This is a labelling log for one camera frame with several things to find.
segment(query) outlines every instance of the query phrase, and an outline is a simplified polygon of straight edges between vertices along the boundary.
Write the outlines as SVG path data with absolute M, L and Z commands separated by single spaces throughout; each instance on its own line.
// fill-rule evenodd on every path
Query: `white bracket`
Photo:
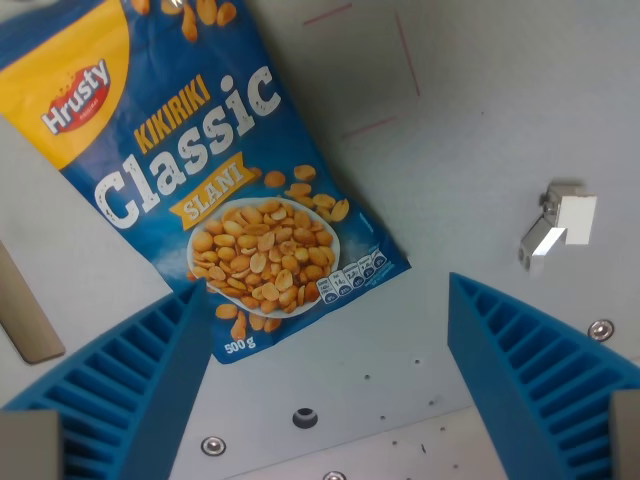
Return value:
M 565 245 L 589 244 L 597 200 L 581 185 L 549 185 L 542 216 L 524 236 L 518 251 L 518 260 L 530 275 L 542 271 L 544 257 L 563 235 Z

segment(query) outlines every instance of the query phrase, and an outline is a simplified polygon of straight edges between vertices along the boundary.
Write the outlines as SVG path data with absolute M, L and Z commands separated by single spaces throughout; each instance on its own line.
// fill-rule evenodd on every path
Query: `gray block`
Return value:
M 0 412 L 2 480 L 61 480 L 62 451 L 58 412 Z

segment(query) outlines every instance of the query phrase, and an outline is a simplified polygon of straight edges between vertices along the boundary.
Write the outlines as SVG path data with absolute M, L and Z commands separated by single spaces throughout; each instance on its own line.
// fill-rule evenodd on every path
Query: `bowl of peanuts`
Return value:
M 300 315 L 320 300 L 317 281 L 338 267 L 340 241 L 316 212 L 285 198 L 225 203 L 193 230 L 187 263 L 207 289 L 270 318 Z

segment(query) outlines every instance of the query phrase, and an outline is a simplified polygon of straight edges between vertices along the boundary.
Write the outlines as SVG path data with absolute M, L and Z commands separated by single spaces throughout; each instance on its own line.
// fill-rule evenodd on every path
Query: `peanut bag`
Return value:
M 232 363 L 409 268 L 334 184 L 239 0 L 59 0 L 0 26 L 0 111 Z

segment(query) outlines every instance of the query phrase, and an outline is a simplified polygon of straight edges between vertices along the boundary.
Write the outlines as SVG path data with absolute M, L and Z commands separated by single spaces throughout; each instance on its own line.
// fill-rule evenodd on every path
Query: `screw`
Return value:
M 322 480 L 347 480 L 347 477 L 340 472 L 329 472 L 322 478 Z
M 598 342 L 606 342 L 613 335 L 615 328 L 610 320 L 596 320 L 591 324 L 588 335 Z
M 227 449 L 227 444 L 221 438 L 207 437 L 202 441 L 200 448 L 202 448 L 205 455 L 219 457 Z

